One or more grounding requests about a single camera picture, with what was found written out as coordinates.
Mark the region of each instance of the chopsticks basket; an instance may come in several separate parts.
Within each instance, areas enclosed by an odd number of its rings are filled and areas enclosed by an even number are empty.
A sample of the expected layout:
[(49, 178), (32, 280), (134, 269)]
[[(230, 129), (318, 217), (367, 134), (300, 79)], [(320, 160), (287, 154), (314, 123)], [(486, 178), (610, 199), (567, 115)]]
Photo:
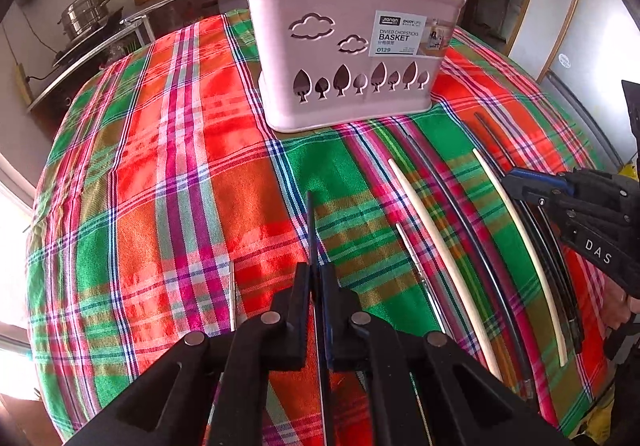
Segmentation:
[(267, 123), (299, 132), (420, 112), (465, 0), (248, 0)]

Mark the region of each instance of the table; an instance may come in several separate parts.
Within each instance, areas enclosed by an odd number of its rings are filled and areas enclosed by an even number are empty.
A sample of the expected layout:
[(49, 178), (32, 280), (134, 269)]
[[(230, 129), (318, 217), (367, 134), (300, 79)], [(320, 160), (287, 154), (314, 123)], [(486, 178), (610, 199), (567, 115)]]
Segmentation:
[[(265, 123), (259, 71), (252, 24), (239, 10), (159, 38), (89, 80), (73, 102), (38, 186), (28, 258), (34, 361), (60, 433), (68, 438), (188, 331), (229, 331), (230, 260), (238, 323), (263, 311), (306, 260), (307, 190), (321, 261), (336, 265), (364, 310), (405, 332), (436, 328), (394, 229), (401, 222), (457, 341), (484, 361), (433, 243), (390, 175), (390, 157), (446, 238), (504, 381), (517, 388), (465, 235), (403, 131), (432, 148), (482, 244), (502, 257), (512, 307), (526, 315), (523, 333), (537, 348), (530, 359), (542, 415), (570, 432), (606, 379), (602, 275), (564, 250), (586, 339), (560, 368), (532, 264), (461, 123), (482, 134), (474, 114), (483, 112), (518, 165), (551, 172), (597, 165), (575, 123), (512, 62), (462, 30), (434, 84), (434, 106), (421, 114), (283, 136)], [(265, 444), (318, 442), (314, 362), (310, 354), (302, 372), (270, 377)], [(357, 377), (333, 376), (332, 387), (339, 440), (370, 444)]]

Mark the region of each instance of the tree cutout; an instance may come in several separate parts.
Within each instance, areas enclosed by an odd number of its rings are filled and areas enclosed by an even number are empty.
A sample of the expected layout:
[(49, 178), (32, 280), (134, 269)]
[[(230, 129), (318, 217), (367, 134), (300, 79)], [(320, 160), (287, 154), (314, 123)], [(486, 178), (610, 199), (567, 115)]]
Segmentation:
[(361, 94), (362, 89), (367, 86), (367, 77), (364, 74), (358, 74), (353, 81), (353, 87), (356, 89), (356, 94)]
[(415, 61), (411, 62), (404, 74), (402, 75), (402, 83), (404, 83), (404, 90), (409, 90), (409, 85), (411, 85), (415, 81), (415, 77), (418, 74), (418, 65), (415, 64)]
[(316, 92), (320, 94), (319, 100), (326, 99), (324, 93), (327, 92), (327, 90), (329, 90), (329, 80), (327, 78), (320, 78), (318, 83), (316, 83)]
[(338, 97), (344, 95), (344, 91), (349, 88), (351, 75), (346, 65), (340, 65), (340, 68), (334, 76), (334, 89), (338, 91)]
[(306, 103), (306, 95), (311, 92), (311, 80), (305, 71), (300, 69), (293, 80), (293, 93), (300, 98), (300, 103)]
[(386, 80), (386, 66), (384, 62), (376, 67), (371, 75), (371, 84), (373, 85), (374, 92), (380, 92), (380, 85)]
[(418, 90), (424, 90), (424, 84), (429, 81), (429, 71), (424, 71), (418, 76)]
[(394, 71), (391, 76), (389, 76), (389, 81), (387, 85), (389, 85), (389, 90), (396, 90), (396, 85), (400, 82), (400, 73), (398, 71)]

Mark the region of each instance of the metal screw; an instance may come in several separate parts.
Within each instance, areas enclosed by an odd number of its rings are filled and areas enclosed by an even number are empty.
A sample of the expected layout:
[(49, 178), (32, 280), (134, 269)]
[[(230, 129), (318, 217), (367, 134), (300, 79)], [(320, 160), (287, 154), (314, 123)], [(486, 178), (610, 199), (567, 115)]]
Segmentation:
[(205, 337), (204, 332), (193, 331), (184, 337), (184, 342), (190, 347), (197, 347), (204, 343)]
[(356, 325), (367, 325), (371, 323), (371, 316), (366, 312), (354, 312), (351, 315), (351, 321)]
[(442, 332), (433, 331), (427, 334), (427, 342), (434, 347), (443, 347), (447, 344), (447, 335)]
[(260, 316), (260, 321), (265, 325), (274, 325), (280, 321), (280, 314), (278, 314), (276, 311), (265, 312), (262, 316)]

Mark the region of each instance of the white rod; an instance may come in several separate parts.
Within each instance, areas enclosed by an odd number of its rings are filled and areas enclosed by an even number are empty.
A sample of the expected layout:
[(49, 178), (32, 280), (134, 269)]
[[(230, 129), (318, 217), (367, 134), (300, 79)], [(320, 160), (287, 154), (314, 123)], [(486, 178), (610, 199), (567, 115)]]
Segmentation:
[(236, 330), (236, 268), (232, 260), (229, 261), (229, 325)]
[(474, 148), (474, 155), (482, 165), (482, 168), (484, 169), (484, 173), (489, 177), (492, 184), (494, 185), (494, 188), (498, 191), (498, 195), (500, 195), (502, 202), (507, 207), (507, 211), (509, 212), (511, 219), (513, 219), (513, 222), (516, 224), (516, 228), (520, 233), (520, 238), (522, 238), (522, 241), (524, 242), (524, 246), (527, 249), (527, 253), (529, 253), (529, 257), (533, 263), (534, 269), (536, 270), (538, 280), (540, 280), (540, 285), (542, 286), (542, 292), (545, 295), (546, 306), (549, 308), (549, 314), (551, 314), (551, 323), (554, 326), (556, 342), (558, 343), (558, 357), (560, 359), (560, 366), (565, 366), (568, 361), (568, 357), (566, 352), (566, 343), (564, 342), (564, 335), (562, 334), (562, 327), (560, 326), (560, 317), (558, 316), (558, 309), (556, 308), (553, 295), (551, 294), (551, 288), (549, 287), (549, 282), (546, 280), (545, 271), (542, 268), (542, 264), (540, 263), (538, 254), (536, 253), (536, 250), (533, 247), (533, 243), (529, 238), (529, 234), (524, 229), (522, 220), (520, 220), (520, 217), (518, 216), (518, 212), (516, 211), (516, 208), (513, 206), (513, 202), (511, 202), (511, 199), (509, 198), (509, 196), (507, 195), (507, 192), (502, 187), (502, 184), (500, 184), (500, 181), (498, 180), (498, 178), (495, 176), (495, 173), (491, 170), (491, 168), (489, 168), (489, 165), (485, 161), (484, 157), (482, 157), (481, 153), (478, 152), (478, 150), (476, 150), (475, 148)]
[(451, 331), (449, 322), (447, 322), (447, 317), (445, 316), (444, 311), (442, 310), (442, 307), (438, 302), (438, 298), (436, 296), (436, 292), (433, 288), (433, 285), (431, 285), (431, 281), (429, 280), (429, 277), (427, 276), (427, 273), (424, 270), (424, 267), (422, 266), (422, 264), (420, 263), (420, 260), (418, 259), (418, 254), (415, 252), (414, 246), (409, 240), (409, 236), (406, 234), (406, 232), (404, 231), (404, 228), (400, 224), (396, 224), (396, 229), (398, 230), (398, 233), (400, 233), (400, 237), (404, 242), (404, 246), (406, 247), (406, 250), (408, 251), (409, 256), (411, 257), (411, 260), (414, 263), (415, 269), (418, 272), (418, 280), (422, 285), (422, 291), (424, 292), (424, 295), (427, 297), (427, 302), (429, 303), (429, 305), (431, 306), (431, 309), (433, 310), (433, 315), (436, 318), (438, 327), (440, 327), (440, 330), (444, 332), (447, 336), (449, 336), (450, 338), (453, 338), (453, 332)]
[(482, 323), (482, 318), (480, 317), (480, 313), (478, 312), (478, 308), (474, 303), (473, 298), (471, 297), (471, 293), (469, 292), (468, 286), (466, 286), (465, 279), (462, 278), (462, 274), (458, 269), (458, 265), (456, 264), (455, 259), (453, 258), (449, 248), (444, 243), (444, 239), (440, 234), (440, 231), (436, 227), (435, 222), (431, 220), (431, 217), (427, 211), (427, 208), (424, 207), (420, 197), (415, 192), (414, 188), (411, 186), (410, 182), (404, 176), (402, 171), (398, 168), (398, 165), (393, 159), (389, 159), (389, 166), (393, 170), (398, 182), (401, 184), (404, 193), (409, 198), (412, 206), (418, 213), (420, 220), (422, 221), (425, 229), (429, 233), (438, 254), (440, 255), (451, 280), (453, 281), (453, 285), (456, 287), (456, 291), (460, 296), (460, 300), (462, 301), (462, 305), (465, 308), (465, 311), (469, 317), (469, 321), (471, 321), (471, 327), (476, 333), (476, 337), (478, 338), (478, 343), (480, 345), (480, 349), (482, 350), (482, 354), (484, 355), (484, 360), (486, 361), (489, 372), (491, 372), (496, 378), (500, 381), (502, 380), (502, 375), (500, 373), (500, 367), (498, 366), (498, 361), (495, 357), (494, 350), (491, 346), (491, 341), (489, 341), (489, 336), (486, 333), (484, 328), (484, 323)]

